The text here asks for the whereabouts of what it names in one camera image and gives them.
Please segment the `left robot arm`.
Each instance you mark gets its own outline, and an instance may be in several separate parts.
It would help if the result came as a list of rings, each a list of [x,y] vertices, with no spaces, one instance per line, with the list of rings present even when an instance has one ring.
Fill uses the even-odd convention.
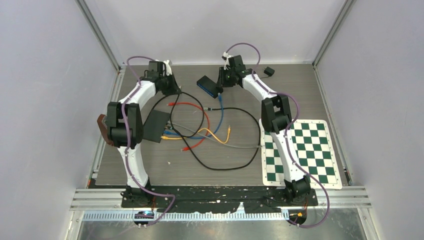
[[[107,106],[106,135],[119,151],[127,175],[122,197],[141,207],[148,207],[157,196],[151,190],[141,154],[144,135],[141,109],[158,92],[164,96],[181,93],[171,65],[170,60],[150,59],[148,70],[137,78],[135,87],[121,100],[111,101]]]

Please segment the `black switch with blue ports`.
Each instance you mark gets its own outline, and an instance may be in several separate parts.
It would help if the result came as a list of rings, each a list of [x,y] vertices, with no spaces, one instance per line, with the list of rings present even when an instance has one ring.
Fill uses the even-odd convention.
[[[223,92],[223,90],[206,75],[202,76],[196,82],[196,85],[214,99],[216,99]]]

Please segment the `plain black network switch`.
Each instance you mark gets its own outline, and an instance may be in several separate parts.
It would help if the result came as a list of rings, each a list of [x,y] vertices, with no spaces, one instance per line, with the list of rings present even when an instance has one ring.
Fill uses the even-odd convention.
[[[169,112],[151,110],[143,125],[143,140],[160,143],[166,125],[170,120]]]

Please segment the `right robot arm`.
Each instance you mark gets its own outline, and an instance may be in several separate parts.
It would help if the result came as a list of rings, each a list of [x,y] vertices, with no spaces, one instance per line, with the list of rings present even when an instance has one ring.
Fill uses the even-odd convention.
[[[246,67],[240,55],[224,52],[222,59],[225,64],[219,69],[218,87],[239,85],[261,103],[261,125],[264,131],[270,133],[283,165],[284,200],[291,205],[299,205],[310,193],[311,183],[299,166],[291,134],[291,126],[297,118],[292,118],[289,96],[268,87],[254,70]]]

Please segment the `black power adapter with cord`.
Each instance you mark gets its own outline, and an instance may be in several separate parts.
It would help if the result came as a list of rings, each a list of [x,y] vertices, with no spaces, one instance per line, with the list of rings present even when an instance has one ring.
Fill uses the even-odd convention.
[[[255,70],[253,71],[253,73],[256,74],[259,79],[266,79],[272,77],[275,74],[275,70],[267,66],[263,69],[262,75],[257,73]]]

